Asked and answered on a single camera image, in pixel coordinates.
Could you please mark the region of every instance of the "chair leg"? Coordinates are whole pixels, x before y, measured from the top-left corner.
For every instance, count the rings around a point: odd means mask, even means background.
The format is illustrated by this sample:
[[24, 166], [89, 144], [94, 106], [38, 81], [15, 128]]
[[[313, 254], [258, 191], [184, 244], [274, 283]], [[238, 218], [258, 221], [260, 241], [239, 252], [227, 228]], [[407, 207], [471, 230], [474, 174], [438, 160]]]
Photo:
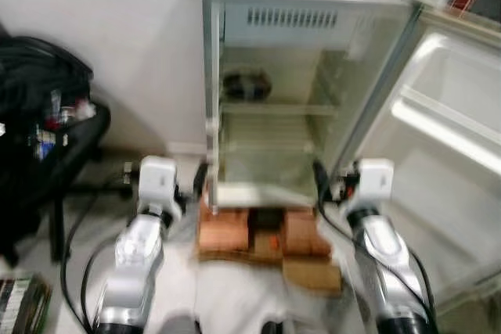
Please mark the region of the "chair leg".
[[0, 254], [3, 255], [7, 263], [11, 268], [14, 268], [17, 266], [17, 263], [19, 262], [19, 255], [17, 254], [16, 250], [14, 249], [13, 244], [9, 244], [6, 246], [3, 246], [0, 249]]
[[63, 196], [58, 195], [49, 214], [50, 256], [52, 262], [60, 262], [64, 252]]
[[91, 160], [93, 162], [103, 162], [103, 149], [97, 147], [92, 151]]

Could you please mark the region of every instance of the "black backpack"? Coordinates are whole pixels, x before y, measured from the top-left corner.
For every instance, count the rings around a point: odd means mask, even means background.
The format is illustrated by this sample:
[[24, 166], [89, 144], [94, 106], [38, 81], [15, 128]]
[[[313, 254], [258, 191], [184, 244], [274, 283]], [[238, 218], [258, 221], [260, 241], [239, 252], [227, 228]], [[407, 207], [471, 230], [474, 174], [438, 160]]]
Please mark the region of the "black backpack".
[[43, 127], [51, 93], [60, 93], [61, 106], [74, 106], [79, 99], [88, 99], [91, 79], [87, 65], [47, 41], [0, 38], [0, 194], [4, 199], [22, 194], [20, 183], [40, 163], [30, 138], [37, 125]]

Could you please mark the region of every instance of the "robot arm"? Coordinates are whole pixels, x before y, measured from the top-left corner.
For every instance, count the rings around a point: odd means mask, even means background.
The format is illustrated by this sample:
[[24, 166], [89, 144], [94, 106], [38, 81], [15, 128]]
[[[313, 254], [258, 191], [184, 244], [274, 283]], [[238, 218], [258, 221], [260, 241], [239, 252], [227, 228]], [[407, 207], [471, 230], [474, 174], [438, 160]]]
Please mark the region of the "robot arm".
[[390, 198], [392, 179], [393, 164], [388, 160], [354, 163], [341, 177], [338, 204], [360, 245], [355, 249], [355, 260], [378, 332], [432, 334], [434, 326], [428, 312], [416, 298], [426, 301], [420, 280], [411, 268], [409, 249], [390, 220], [377, 209], [381, 201]]
[[182, 210], [175, 202], [175, 163], [147, 157], [141, 163], [139, 209], [115, 246], [94, 322], [97, 334], [141, 334], [150, 315], [155, 276], [164, 253], [162, 231]]

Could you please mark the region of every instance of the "white floor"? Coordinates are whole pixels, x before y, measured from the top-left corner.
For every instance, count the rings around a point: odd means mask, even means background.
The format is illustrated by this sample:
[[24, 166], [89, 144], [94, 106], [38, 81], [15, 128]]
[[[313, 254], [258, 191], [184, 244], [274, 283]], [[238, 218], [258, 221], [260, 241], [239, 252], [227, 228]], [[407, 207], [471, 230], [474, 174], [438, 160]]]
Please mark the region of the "white floor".
[[[182, 156], [177, 160], [181, 188], [189, 191], [198, 159]], [[117, 163], [105, 167], [89, 166], [85, 177], [102, 181], [101, 177], [119, 166]], [[84, 205], [84, 198], [67, 200], [67, 228]], [[75, 303], [79, 301], [81, 274], [89, 254], [98, 242], [124, 227], [131, 206], [134, 206], [133, 200], [123, 202], [117, 197], [103, 197], [77, 233], [67, 272]], [[204, 334], [258, 334], [264, 322], [291, 317], [307, 322], [323, 321], [324, 324], [328, 318], [330, 332], [334, 333], [364, 332], [352, 292], [348, 291], [343, 299], [326, 300], [307, 296], [288, 286], [280, 270], [221, 261], [199, 264], [193, 253], [196, 215], [197, 207], [193, 205], [164, 242], [164, 265], [157, 276], [156, 296], [146, 333], [160, 333], [165, 320], [179, 313], [197, 316]], [[22, 241], [18, 250], [21, 255], [18, 269], [40, 273], [53, 287], [44, 332], [83, 332], [62, 301], [59, 266], [49, 260], [46, 219], [36, 237]], [[113, 252], [108, 249], [99, 257], [92, 272], [88, 290], [88, 311], [92, 316], [112, 263]], [[5, 265], [0, 267], [0, 272], [5, 270]]]

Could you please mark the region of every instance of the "wire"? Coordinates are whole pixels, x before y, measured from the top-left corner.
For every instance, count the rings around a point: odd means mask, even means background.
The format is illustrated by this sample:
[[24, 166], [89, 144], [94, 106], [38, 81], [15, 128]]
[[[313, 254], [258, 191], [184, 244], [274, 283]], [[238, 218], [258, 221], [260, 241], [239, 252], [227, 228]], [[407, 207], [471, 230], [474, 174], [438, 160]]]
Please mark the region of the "wire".
[[400, 282], [401, 284], [409, 291], [409, 293], [416, 299], [416, 301], [419, 303], [419, 305], [424, 309], [424, 312], [426, 313], [426, 316], [428, 317], [428, 321], [430, 322], [430, 325], [435, 333], [438, 334], [438, 329], [437, 329], [437, 324], [434, 319], [434, 314], [431, 312], [431, 309], [426, 305], [426, 303], [423, 301], [423, 299], [405, 282], [405, 280], [402, 278], [402, 276], [386, 264], [382, 263], [379, 261], [377, 258], [375, 258], [372, 254], [367, 252], [366, 248], [360, 244], [357, 240], [353, 239], [347, 232], [345, 232], [341, 227], [339, 227], [337, 224], [332, 222], [329, 217], [327, 217], [327, 214], [325, 210], [323, 209], [322, 202], [319, 201], [317, 204], [317, 210], [319, 211], [320, 215], [322, 215], [323, 219], [332, 227], [336, 232], [338, 232], [340, 235], [342, 235], [344, 238], [346, 238], [349, 242], [352, 242], [355, 248], [358, 250], [362, 251], [362, 253], [368, 257], [370, 260], [374, 261], [376, 264], [380, 265], [382, 268], [385, 270], [389, 271], [392, 273]]
[[100, 242], [96, 248], [92, 251], [91, 256], [87, 260], [87, 264], [85, 265], [85, 270], [84, 270], [84, 276], [82, 277], [81, 280], [81, 288], [80, 288], [80, 305], [81, 305], [81, 311], [83, 315], [83, 320], [84, 323], [89, 327], [92, 328], [91, 325], [91, 320], [87, 314], [87, 283], [88, 283], [88, 277], [90, 275], [92, 265], [94, 264], [94, 261], [98, 257], [98, 255], [108, 246], [112, 246], [115, 241], [117, 240], [117, 237], [120, 234], [115, 234], [113, 236], [110, 236], [109, 238], [104, 239], [102, 242]]
[[409, 253], [412, 256], [412, 258], [416, 261], [417, 267], [420, 269], [421, 276], [423, 277], [424, 288], [426, 289], [426, 294], [427, 294], [427, 298], [428, 298], [428, 307], [430, 308], [430, 311], [436, 320], [435, 302], [434, 302], [433, 293], [431, 292], [431, 284], [430, 284], [430, 279], [428, 278], [428, 274], [427, 274], [426, 270], [424, 269], [423, 263], [421, 262], [420, 258], [417, 256], [416, 252], [414, 252], [414, 250], [409, 248]]
[[[108, 177], [106, 182], [103, 184], [103, 188], [107, 187], [109, 184], [115, 181], [117, 177], [120, 176], [121, 176], [120, 174], [113, 174], [110, 177]], [[77, 322], [81, 325], [81, 327], [85, 330], [87, 334], [93, 334], [92, 327], [90, 325], [86, 325], [86, 322], [82, 320], [77, 310], [75, 309], [73, 301], [71, 301], [71, 296], [68, 291], [68, 283], [67, 283], [67, 263], [68, 263], [68, 258], [70, 258], [70, 250], [71, 250], [71, 243], [73, 242], [73, 237], [75, 236], [78, 228], [85, 219], [85, 216], [94, 207], [94, 204], [96, 203], [98, 197], [99, 197], [99, 191], [95, 191], [91, 199], [88, 201], [87, 207], [83, 209], [83, 211], [80, 213], [80, 215], [74, 222], [73, 226], [71, 226], [71, 229], [68, 232], [67, 240], [64, 246], [63, 259], [61, 260], [61, 266], [59, 270], [59, 283], [61, 285], [63, 298], [66, 301], [68, 307], [70, 308], [71, 313], [73, 314]]]

